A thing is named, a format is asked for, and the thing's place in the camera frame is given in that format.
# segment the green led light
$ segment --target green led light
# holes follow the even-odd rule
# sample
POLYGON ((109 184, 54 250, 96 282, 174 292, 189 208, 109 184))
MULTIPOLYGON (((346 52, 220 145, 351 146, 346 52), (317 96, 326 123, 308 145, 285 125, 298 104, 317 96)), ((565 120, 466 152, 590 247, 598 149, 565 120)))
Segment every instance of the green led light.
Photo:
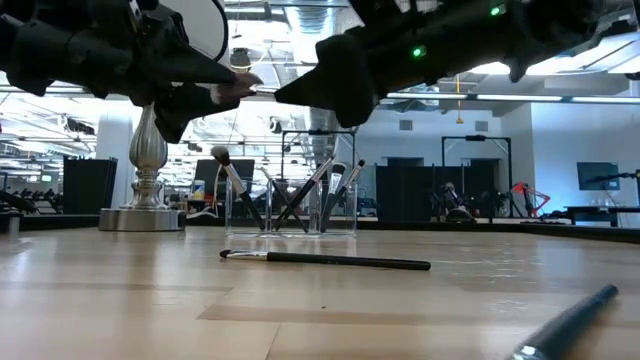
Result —
POLYGON ((426 54, 427 54, 427 49, 425 49, 424 46, 417 46, 413 48, 413 50, 411 50, 411 55, 413 55, 414 58, 423 57, 426 54))

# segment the brush handle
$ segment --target brush handle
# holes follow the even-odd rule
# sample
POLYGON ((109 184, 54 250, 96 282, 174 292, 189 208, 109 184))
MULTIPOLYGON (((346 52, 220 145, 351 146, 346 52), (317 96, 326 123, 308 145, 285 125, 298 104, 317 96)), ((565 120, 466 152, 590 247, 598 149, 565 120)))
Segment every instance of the brush handle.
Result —
POLYGON ((327 226, 329 225, 329 220, 331 220, 331 212, 338 203, 338 200, 340 200, 342 195, 345 193, 342 189, 343 188, 340 188, 340 191, 338 191, 337 194, 329 194, 327 196, 327 205, 322 209, 322 221, 320 222, 320 232, 322 233, 327 232, 327 226))
POLYGON ((296 262, 305 264, 328 264, 328 265, 353 265, 369 266, 387 269, 421 270, 431 269, 431 263, 418 260, 401 259, 376 259, 350 256, 314 255, 314 254, 291 254, 291 253, 267 253, 267 261, 296 262))
POLYGON ((280 230, 280 226, 282 226, 282 223, 287 221, 289 216, 291 216, 291 213, 295 212, 295 208, 297 208, 298 205, 300 205, 302 200, 304 200, 304 198, 307 196, 309 191, 311 191, 311 189, 313 189, 313 187, 315 185, 316 185, 315 181, 309 180, 309 181, 307 181, 306 184, 304 184, 302 189, 300 189, 300 191, 298 191, 296 196, 293 197, 293 200, 291 200, 291 207, 286 208, 282 212, 282 214, 280 214, 280 216, 278 216, 278 219, 276 219, 276 223, 273 226, 273 228, 276 229, 276 231, 280 230))
POLYGON ((260 227, 260 230, 264 231, 265 229, 264 221, 262 220, 262 216, 260 216, 260 212, 258 211, 258 208, 256 208, 256 204, 253 203, 251 196, 249 196, 249 193, 246 191, 243 193, 240 193, 240 199, 242 199, 244 206, 246 206, 247 209, 249 209, 249 212, 251 213, 253 220, 256 222, 256 225, 260 227))
POLYGON ((535 351, 547 360, 563 359, 578 338, 587 330, 600 311, 618 295, 613 285, 603 287, 596 294, 583 299, 562 314, 546 323, 540 330, 527 339, 508 359, 523 353, 522 349, 535 351))
POLYGON ((293 217, 296 220, 298 220, 298 222, 300 223, 300 226, 302 227, 302 230, 304 230, 305 233, 308 233, 309 229, 307 228, 307 225, 305 225, 302 219, 300 219, 300 216, 296 214, 295 208, 291 207, 291 203, 289 202, 289 199, 287 199, 287 195, 284 192, 282 192, 282 190, 280 190, 275 180, 271 180, 271 187, 273 187, 274 191, 282 198, 282 201, 284 201, 284 204, 286 205, 287 210, 291 212, 291 214, 293 214, 293 217))

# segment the clear acrylic holder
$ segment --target clear acrylic holder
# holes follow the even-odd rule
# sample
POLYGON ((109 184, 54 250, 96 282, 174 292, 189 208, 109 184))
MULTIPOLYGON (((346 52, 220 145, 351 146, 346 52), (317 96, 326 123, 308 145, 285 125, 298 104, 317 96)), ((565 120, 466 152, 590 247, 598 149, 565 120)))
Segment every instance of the clear acrylic holder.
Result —
POLYGON ((319 185, 322 195, 320 233, 328 236, 355 236, 358 222, 358 184, 354 182, 343 191, 341 184, 335 194, 330 192, 327 181, 319 185))
POLYGON ((251 204, 246 204, 240 194, 234 189, 233 183, 227 178, 225 194, 225 230, 227 235, 240 236, 268 236, 271 232, 269 219, 271 218, 272 186, 267 181, 242 180, 244 188, 251 197, 251 204), (249 207, 255 206, 254 218, 249 207))
MULTIPOLYGON (((287 201, 291 202, 306 181, 290 181, 287 184, 287 201)), ((329 186, 327 181, 320 181, 304 196, 295 207, 296 218, 293 214, 278 225, 278 218, 287 211, 287 205, 281 194, 274 192, 272 208, 272 234, 284 237, 298 236, 354 236, 357 222, 357 185, 351 184, 338 199, 337 194, 331 195, 331 213, 325 215, 329 205, 329 186)))

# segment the ceiling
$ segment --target ceiling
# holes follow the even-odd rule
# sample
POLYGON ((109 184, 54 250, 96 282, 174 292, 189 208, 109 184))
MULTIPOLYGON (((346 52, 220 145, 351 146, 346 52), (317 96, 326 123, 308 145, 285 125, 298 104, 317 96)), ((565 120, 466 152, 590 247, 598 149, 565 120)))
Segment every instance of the ceiling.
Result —
MULTIPOLYGON (((317 41, 360 24, 344 0, 271 0, 268 3, 268 12, 263 2, 229 1, 225 4, 231 52, 247 48, 251 71, 263 79, 267 88, 284 86, 312 68, 317 62, 314 53, 317 41)), ((433 8, 435 4, 435 1, 419 1, 421 9, 433 8)), ((613 20, 629 19, 630 4, 630 1, 607 1, 611 15, 603 20, 602 26, 613 20)), ((408 2, 401 2, 401 7, 408 8, 408 2)), ((500 71, 474 69, 458 77, 441 79, 436 87, 418 87, 413 91, 456 92, 459 89, 460 92, 491 94, 618 94, 628 88, 628 80, 623 74, 609 72, 623 65, 627 66, 623 70, 629 71, 636 66, 640 71, 640 42, 636 42, 636 34, 625 36, 606 39, 599 48, 583 55, 580 59, 592 61, 585 64, 585 60, 576 65, 579 71, 528 75, 512 84, 500 71)), ((566 70, 566 61, 575 62, 578 57, 568 58, 559 56, 555 60, 565 61, 563 69, 566 70)), ((107 101, 93 99, 83 94, 82 89, 64 83, 55 83, 51 94, 44 98, 13 90, 16 89, 12 89, 4 74, 0 74, 3 130, 0 168, 16 174, 33 167, 60 171, 64 155, 94 156, 96 136, 74 131, 76 126, 69 126, 69 121, 90 127, 97 133, 101 114, 114 103, 126 101, 122 97, 110 97, 107 101)), ((429 105, 446 113, 457 108, 458 103, 441 100, 429 105)), ((494 116, 501 116, 513 106, 502 102, 464 104, 466 110, 490 110, 494 116)), ((237 110, 192 122, 183 143, 170 145, 170 162, 163 169, 162 177, 170 184, 189 185, 197 159, 207 158, 210 148, 219 144, 228 144, 232 156, 253 158, 259 166, 265 165, 271 175, 279 176, 282 135, 275 134, 270 128, 273 123, 278 123, 282 130, 337 129, 335 119, 327 111, 251 99, 244 101, 237 110)), ((301 135, 294 140, 294 137, 287 137, 291 150, 286 154, 285 176, 303 178, 313 171, 318 159, 332 151, 334 139, 301 135)))

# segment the red machine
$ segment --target red machine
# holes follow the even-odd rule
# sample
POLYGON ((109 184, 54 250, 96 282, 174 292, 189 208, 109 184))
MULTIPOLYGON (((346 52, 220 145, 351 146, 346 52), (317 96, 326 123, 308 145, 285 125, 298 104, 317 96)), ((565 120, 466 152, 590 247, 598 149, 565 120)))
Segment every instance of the red machine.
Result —
POLYGON ((538 210, 542 209, 542 207, 551 200, 551 196, 536 191, 536 189, 529 186, 529 184, 523 182, 517 183, 516 186, 511 189, 511 192, 524 196, 524 207, 527 210, 528 217, 538 217, 538 210), (540 204, 537 206, 533 205, 537 203, 537 200, 540 201, 540 204))

